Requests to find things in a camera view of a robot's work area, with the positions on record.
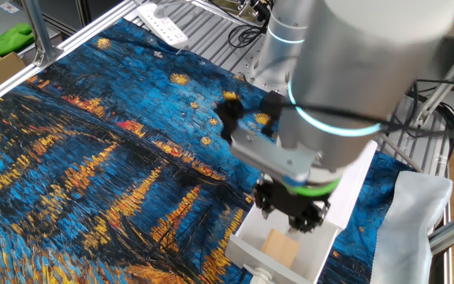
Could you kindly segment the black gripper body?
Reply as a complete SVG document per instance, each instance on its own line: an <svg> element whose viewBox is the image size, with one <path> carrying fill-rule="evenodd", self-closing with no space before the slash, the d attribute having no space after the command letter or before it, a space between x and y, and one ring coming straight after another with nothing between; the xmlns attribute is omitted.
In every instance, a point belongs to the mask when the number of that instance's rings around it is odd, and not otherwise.
<svg viewBox="0 0 454 284"><path fill-rule="evenodd" d="M290 193L279 181L269 185L268 201L272 207L294 217L323 216L329 210L329 194L311 197Z"/></svg>

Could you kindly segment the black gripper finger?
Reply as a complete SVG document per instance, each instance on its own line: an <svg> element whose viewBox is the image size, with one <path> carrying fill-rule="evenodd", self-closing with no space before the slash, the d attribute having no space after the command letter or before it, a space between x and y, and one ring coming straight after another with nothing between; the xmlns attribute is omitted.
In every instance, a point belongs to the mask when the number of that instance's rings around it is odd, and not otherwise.
<svg viewBox="0 0 454 284"><path fill-rule="evenodd" d="M271 212L275 210L271 197L274 190L274 184L265 180L257 180L252 192L255 198L255 205L262 212L262 217L268 219Z"/></svg>
<svg viewBox="0 0 454 284"><path fill-rule="evenodd" d="M321 226L329 210L329 201L312 201L298 215L290 215L288 223L292 230L310 233Z"/></svg>

